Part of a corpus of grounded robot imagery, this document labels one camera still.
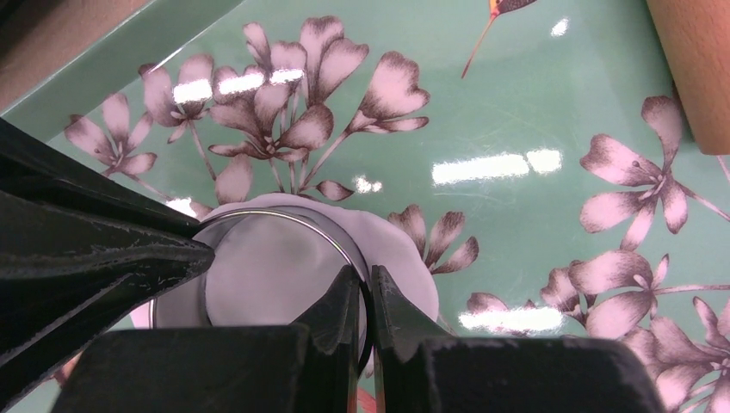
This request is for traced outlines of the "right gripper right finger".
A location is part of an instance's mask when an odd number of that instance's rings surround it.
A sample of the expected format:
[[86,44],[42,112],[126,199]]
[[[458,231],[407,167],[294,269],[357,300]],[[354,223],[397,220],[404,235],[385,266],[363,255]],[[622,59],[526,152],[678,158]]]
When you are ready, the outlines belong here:
[[383,266],[371,271],[380,412],[660,412],[640,360],[619,342],[449,334]]

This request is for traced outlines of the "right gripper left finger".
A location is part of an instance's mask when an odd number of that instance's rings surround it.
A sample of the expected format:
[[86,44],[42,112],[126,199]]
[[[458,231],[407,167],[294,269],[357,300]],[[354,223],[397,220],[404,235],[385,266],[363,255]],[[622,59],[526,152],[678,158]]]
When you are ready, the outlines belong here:
[[56,412],[354,412],[360,280],[343,267],[288,325],[117,330],[80,356]]

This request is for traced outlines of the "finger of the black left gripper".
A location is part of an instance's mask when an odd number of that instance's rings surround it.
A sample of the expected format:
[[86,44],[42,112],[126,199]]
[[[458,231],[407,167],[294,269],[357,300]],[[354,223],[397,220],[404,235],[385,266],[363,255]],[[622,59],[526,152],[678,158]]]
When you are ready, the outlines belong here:
[[207,270],[198,223],[1,125],[1,405]]

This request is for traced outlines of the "green floral tray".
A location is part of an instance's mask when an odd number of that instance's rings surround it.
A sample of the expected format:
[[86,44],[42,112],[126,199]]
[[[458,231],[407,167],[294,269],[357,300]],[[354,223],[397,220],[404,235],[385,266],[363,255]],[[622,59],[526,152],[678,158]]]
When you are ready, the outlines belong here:
[[729,409],[729,160],[642,1],[152,1],[1,117],[196,220],[372,213],[447,332],[612,339],[664,412]]

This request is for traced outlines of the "wooden dough roller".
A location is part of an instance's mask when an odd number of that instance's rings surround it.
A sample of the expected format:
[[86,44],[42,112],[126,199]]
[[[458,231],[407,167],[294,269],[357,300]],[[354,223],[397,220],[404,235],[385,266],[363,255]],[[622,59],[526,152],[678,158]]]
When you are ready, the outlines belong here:
[[647,3],[690,130],[706,155],[729,153],[729,1]]

